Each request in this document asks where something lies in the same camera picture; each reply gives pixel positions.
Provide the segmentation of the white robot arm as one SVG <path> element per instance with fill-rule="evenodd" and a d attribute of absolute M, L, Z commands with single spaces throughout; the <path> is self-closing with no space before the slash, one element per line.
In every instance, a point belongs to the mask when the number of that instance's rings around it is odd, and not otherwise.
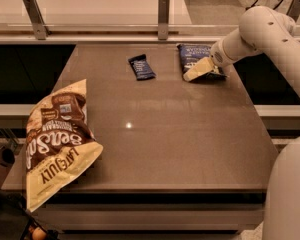
<path fill-rule="evenodd" d="M 217 41 L 183 78 L 190 82 L 218 67 L 265 54 L 300 98 L 300 42 L 293 37 L 295 21 L 269 7 L 255 6 L 236 30 Z M 269 178 L 262 240 L 300 240 L 300 137 L 278 155 Z"/>

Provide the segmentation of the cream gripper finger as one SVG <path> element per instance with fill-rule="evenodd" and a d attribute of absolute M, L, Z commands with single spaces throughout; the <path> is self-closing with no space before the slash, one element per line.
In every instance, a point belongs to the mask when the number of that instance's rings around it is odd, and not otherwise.
<path fill-rule="evenodd" d="M 204 74 L 214 70 L 214 63 L 210 57 L 204 57 L 195 63 L 186 73 L 183 74 L 183 79 L 190 82 Z"/>
<path fill-rule="evenodd" d="M 221 77 L 221 78 L 227 78 L 227 75 L 224 73 L 223 69 L 220 67 L 217 67 L 213 70 L 213 74 L 216 77 Z"/>

